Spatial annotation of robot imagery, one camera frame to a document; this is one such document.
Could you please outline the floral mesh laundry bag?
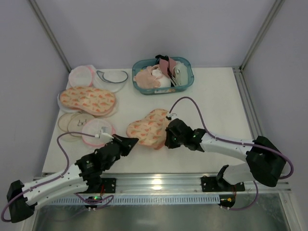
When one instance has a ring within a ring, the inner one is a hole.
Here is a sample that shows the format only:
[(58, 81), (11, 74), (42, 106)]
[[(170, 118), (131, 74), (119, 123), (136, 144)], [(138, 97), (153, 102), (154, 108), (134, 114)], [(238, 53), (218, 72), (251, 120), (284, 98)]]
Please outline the floral mesh laundry bag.
[(138, 144), (159, 150), (165, 145), (166, 128), (170, 121), (168, 111), (154, 109), (145, 118), (130, 123), (126, 134), (130, 138), (138, 138)]

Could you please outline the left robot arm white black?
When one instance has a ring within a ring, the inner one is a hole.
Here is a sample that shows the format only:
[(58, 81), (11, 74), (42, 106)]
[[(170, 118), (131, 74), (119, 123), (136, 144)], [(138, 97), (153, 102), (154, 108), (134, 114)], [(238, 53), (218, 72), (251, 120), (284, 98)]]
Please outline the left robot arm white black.
[(22, 183), (16, 180), (7, 192), (7, 205), (1, 212), (3, 222), (17, 223), (31, 217), (35, 210), (53, 199), (75, 193), (93, 193), (102, 183), (101, 174), (139, 141), (137, 138), (103, 134), (104, 146), (82, 156), (74, 164), (40, 180)]

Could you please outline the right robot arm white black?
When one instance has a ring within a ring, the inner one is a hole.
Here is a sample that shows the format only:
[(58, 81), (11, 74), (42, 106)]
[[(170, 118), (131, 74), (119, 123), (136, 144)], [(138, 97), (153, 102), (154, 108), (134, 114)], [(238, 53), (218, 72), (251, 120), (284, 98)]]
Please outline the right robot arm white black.
[(204, 128), (191, 129), (178, 118), (169, 123), (166, 134), (165, 146), (169, 149), (185, 146), (191, 151), (218, 153), (241, 160), (241, 164), (224, 165), (218, 172), (216, 182), (223, 191), (246, 181), (275, 187), (287, 162), (263, 136), (255, 140), (220, 138)]

